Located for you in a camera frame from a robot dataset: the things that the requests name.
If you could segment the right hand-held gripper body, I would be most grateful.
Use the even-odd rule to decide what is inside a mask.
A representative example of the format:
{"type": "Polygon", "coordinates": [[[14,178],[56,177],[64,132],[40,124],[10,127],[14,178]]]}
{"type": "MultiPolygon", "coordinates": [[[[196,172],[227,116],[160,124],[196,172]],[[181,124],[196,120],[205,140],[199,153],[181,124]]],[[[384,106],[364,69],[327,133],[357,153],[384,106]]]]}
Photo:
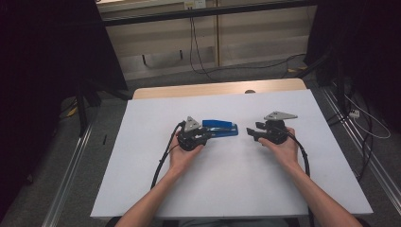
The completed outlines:
{"type": "Polygon", "coordinates": [[[285,120],[297,118],[296,114],[272,112],[264,117],[267,139],[275,145],[284,143],[288,138],[285,120]]]}

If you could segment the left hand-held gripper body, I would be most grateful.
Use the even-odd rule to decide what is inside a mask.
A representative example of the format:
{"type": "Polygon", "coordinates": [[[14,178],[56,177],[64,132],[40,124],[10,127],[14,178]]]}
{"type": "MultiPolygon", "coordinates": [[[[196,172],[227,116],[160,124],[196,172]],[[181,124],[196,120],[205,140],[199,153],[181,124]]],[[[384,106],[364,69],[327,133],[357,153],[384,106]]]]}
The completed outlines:
{"type": "Polygon", "coordinates": [[[201,144],[201,124],[193,117],[188,116],[181,126],[177,136],[179,146],[186,151],[195,149],[201,144]]]}

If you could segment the blue stapler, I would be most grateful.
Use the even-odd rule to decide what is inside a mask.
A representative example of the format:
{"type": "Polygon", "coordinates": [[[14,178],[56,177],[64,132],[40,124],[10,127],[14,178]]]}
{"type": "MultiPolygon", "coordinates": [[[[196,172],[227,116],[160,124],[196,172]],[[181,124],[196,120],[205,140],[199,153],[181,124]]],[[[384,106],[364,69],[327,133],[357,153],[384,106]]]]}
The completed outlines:
{"type": "Polygon", "coordinates": [[[202,126],[207,129],[212,138],[237,136],[237,124],[230,121],[209,119],[201,122],[202,126]]]}

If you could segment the person's left hand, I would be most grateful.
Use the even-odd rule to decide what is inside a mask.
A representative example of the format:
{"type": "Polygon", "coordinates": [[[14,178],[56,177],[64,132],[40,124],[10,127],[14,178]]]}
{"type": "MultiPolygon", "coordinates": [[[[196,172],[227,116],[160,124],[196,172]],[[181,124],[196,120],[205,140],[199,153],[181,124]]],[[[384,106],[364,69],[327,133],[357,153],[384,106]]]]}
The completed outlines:
{"type": "Polygon", "coordinates": [[[195,157],[201,152],[203,145],[195,147],[193,150],[186,151],[182,149],[178,141],[178,133],[172,138],[169,151],[169,169],[168,173],[181,176],[189,168],[195,157]]]}

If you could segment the person's right hand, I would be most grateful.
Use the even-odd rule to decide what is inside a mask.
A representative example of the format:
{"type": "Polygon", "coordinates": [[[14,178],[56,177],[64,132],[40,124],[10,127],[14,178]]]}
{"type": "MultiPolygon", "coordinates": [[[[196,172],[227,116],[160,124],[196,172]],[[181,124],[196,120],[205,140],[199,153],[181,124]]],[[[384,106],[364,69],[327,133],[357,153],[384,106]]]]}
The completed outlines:
{"type": "Polygon", "coordinates": [[[300,167],[298,163],[298,145],[290,137],[280,145],[276,145],[265,138],[259,138],[258,142],[274,154],[277,162],[285,171],[300,167]]]}

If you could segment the white table cover sheet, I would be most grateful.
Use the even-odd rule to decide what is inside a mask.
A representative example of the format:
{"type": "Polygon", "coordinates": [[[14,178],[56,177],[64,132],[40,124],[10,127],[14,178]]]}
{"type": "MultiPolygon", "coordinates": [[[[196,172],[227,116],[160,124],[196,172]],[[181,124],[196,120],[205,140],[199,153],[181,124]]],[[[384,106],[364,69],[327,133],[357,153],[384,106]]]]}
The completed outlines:
{"type": "Polygon", "coordinates": [[[125,111],[92,210],[94,218],[123,215],[146,194],[176,125],[188,116],[237,124],[237,136],[207,142],[174,184],[158,218],[303,216],[306,204],[271,152],[247,128],[274,111],[296,114],[287,126],[305,148],[301,165],[352,214],[372,211],[312,93],[308,90],[223,96],[133,99],[125,111]]]}

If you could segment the black metal stand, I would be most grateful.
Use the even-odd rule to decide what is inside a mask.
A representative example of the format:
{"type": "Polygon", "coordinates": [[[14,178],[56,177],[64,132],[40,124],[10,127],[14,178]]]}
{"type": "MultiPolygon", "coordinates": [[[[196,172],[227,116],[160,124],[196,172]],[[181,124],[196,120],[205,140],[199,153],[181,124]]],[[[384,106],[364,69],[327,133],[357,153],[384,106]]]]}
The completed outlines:
{"type": "Polygon", "coordinates": [[[89,128],[89,121],[86,114],[85,103],[88,103],[91,107],[99,107],[101,104],[101,98],[97,93],[98,91],[106,92],[109,95],[115,96],[125,101],[132,99],[132,96],[129,96],[117,89],[112,88],[111,86],[107,86],[104,83],[101,83],[94,79],[81,79],[76,87],[80,137],[82,137],[86,130],[89,128]]]}
{"type": "Polygon", "coordinates": [[[308,67],[299,73],[296,78],[303,79],[314,72],[319,86],[334,85],[336,88],[337,104],[342,114],[347,114],[345,104],[344,71],[343,62],[339,52],[333,47],[326,50],[321,57],[312,62],[308,67]]]}

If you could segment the beige wooden cabinet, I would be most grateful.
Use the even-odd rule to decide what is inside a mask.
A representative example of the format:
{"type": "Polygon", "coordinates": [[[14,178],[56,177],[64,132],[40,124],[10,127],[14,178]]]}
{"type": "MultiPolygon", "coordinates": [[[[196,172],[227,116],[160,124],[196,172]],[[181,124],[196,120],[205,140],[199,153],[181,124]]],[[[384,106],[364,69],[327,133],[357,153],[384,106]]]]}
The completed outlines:
{"type": "MultiPolygon", "coordinates": [[[[102,19],[186,10],[184,0],[99,0],[102,19]]],[[[279,0],[206,0],[206,9],[279,0]]],[[[315,6],[106,28],[126,80],[306,52],[315,6]]]]}

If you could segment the black horizontal bar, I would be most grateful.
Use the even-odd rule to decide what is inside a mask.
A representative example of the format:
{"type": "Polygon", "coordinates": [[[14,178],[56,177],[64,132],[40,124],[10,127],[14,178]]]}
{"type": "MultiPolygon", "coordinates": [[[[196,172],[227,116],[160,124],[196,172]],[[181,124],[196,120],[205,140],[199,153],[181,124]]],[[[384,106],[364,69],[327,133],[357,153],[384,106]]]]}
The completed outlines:
{"type": "Polygon", "coordinates": [[[214,7],[209,9],[187,9],[172,12],[161,12],[145,15],[112,17],[103,19],[102,26],[123,26],[143,24],[150,22],[169,21],[178,19],[197,18],[205,16],[254,12],[262,10],[293,9],[301,7],[317,6],[320,0],[279,0],[268,3],[245,4],[226,7],[214,7]]]}

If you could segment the black curtain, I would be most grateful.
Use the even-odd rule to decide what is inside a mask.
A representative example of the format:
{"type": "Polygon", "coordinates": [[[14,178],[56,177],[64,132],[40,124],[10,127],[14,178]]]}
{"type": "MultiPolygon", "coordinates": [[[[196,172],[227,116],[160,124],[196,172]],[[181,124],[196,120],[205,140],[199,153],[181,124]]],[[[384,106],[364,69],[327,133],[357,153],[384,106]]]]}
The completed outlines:
{"type": "Polygon", "coordinates": [[[127,84],[96,0],[0,0],[0,221],[42,159],[61,102],[127,84]]]}
{"type": "Polygon", "coordinates": [[[338,73],[355,83],[401,133],[401,0],[317,0],[304,63],[326,56],[318,82],[338,73]]]}

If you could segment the white wall socket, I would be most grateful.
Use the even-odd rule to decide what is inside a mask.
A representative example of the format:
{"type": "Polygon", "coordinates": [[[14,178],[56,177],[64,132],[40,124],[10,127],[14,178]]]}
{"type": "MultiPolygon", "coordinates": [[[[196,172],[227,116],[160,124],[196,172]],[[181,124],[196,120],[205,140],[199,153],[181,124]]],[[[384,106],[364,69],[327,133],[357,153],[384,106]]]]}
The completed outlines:
{"type": "Polygon", "coordinates": [[[205,9],[206,0],[184,0],[183,6],[185,9],[205,9]]]}

